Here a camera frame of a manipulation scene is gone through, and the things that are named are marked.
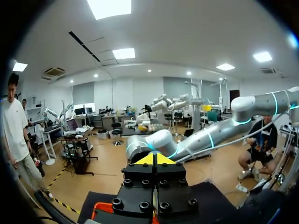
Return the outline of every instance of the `recessed light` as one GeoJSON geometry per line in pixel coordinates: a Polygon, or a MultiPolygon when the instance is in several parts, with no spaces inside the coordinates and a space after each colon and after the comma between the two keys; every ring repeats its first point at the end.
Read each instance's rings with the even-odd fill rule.
{"type": "Polygon", "coordinates": [[[26,67],[27,67],[27,64],[16,62],[14,64],[13,71],[20,71],[20,72],[22,72],[22,71],[25,70],[26,67]]]}
{"type": "Polygon", "coordinates": [[[127,58],[135,58],[135,50],[134,48],[126,48],[113,50],[114,57],[116,59],[127,59],[127,58]]]}
{"type": "Polygon", "coordinates": [[[87,0],[96,20],[131,14],[131,0],[87,0]]]}
{"type": "Polygon", "coordinates": [[[272,60],[271,55],[269,54],[268,51],[264,51],[261,53],[254,54],[253,57],[258,61],[258,62],[268,62],[272,60]]]}
{"type": "Polygon", "coordinates": [[[234,69],[234,66],[225,63],[225,64],[217,66],[216,68],[221,69],[223,71],[228,71],[228,70],[234,69]]]}

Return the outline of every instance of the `air conditioning vent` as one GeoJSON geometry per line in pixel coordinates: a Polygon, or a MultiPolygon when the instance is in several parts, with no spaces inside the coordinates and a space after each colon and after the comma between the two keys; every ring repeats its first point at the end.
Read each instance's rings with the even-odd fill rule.
{"type": "Polygon", "coordinates": [[[51,78],[49,78],[49,77],[42,76],[41,78],[42,78],[42,80],[46,80],[46,81],[52,81],[52,79],[51,79],[51,78]]]}
{"type": "Polygon", "coordinates": [[[48,70],[45,71],[45,74],[47,74],[48,76],[60,76],[62,74],[65,73],[65,70],[61,69],[61,68],[50,68],[48,70]]]}
{"type": "Polygon", "coordinates": [[[60,80],[60,79],[62,79],[62,78],[64,78],[64,77],[66,77],[66,75],[64,75],[64,76],[60,76],[59,78],[56,79],[56,81],[58,81],[58,80],[60,80]]]}
{"type": "Polygon", "coordinates": [[[262,70],[262,73],[264,73],[264,74],[274,74],[274,73],[276,73],[276,69],[270,68],[270,67],[264,67],[264,68],[261,68],[261,70],[262,70]]]}

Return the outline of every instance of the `door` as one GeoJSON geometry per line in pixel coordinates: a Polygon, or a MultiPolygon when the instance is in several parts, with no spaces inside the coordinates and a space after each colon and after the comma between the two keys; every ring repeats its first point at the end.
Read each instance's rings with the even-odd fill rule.
{"type": "Polygon", "coordinates": [[[240,91],[239,90],[230,90],[229,91],[229,108],[230,108],[230,105],[231,105],[233,99],[235,99],[239,96],[240,96],[240,91]]]}

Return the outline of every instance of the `man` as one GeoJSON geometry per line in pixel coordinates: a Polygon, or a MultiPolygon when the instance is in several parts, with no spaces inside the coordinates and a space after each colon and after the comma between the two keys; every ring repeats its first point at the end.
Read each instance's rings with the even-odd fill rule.
{"type": "MultiPolygon", "coordinates": [[[[261,129],[272,121],[272,116],[264,116],[264,119],[257,122],[250,131],[250,134],[261,129]]],[[[239,164],[243,168],[243,172],[238,176],[239,180],[251,174],[249,170],[249,164],[260,161],[263,165],[261,169],[252,169],[255,180],[260,181],[259,174],[271,175],[276,167],[276,162],[271,155],[271,152],[277,145],[277,129],[274,124],[263,131],[253,135],[251,138],[247,138],[246,141],[251,145],[251,148],[246,152],[243,152],[238,159],[239,164]]]]}
{"type": "Polygon", "coordinates": [[[26,130],[28,121],[20,101],[14,98],[18,81],[19,76],[13,73],[8,81],[7,100],[4,100],[2,105],[2,123],[5,134],[3,137],[4,146],[12,165],[15,169],[18,169],[25,182],[34,191],[38,190],[36,184],[32,181],[34,179],[39,188],[49,198],[53,198],[43,182],[41,173],[30,157],[32,149],[26,130]]]}
{"type": "Polygon", "coordinates": [[[26,117],[26,119],[27,119],[27,121],[28,121],[28,125],[29,126],[33,126],[33,124],[29,121],[29,119],[28,119],[28,113],[27,113],[27,110],[26,110],[26,105],[27,105],[27,100],[26,99],[23,99],[22,100],[22,106],[23,106],[23,109],[24,109],[24,112],[25,112],[25,117],[26,117]]]}

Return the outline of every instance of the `white fan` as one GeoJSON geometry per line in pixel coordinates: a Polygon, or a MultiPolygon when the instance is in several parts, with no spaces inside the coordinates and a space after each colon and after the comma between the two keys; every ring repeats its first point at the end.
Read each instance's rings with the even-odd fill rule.
{"type": "Polygon", "coordinates": [[[45,151],[46,151],[46,153],[47,153],[47,156],[48,156],[48,160],[46,161],[46,164],[47,164],[48,166],[50,166],[50,165],[52,165],[52,164],[55,163],[55,159],[50,158],[50,155],[49,155],[49,153],[48,153],[48,149],[47,149],[45,140],[43,139],[43,132],[44,132],[44,131],[45,131],[45,129],[44,129],[40,124],[37,124],[37,125],[35,126],[35,133],[36,133],[36,136],[37,136],[38,138],[42,139],[42,141],[43,141],[43,147],[44,147],[44,149],[45,149],[45,151]]]}

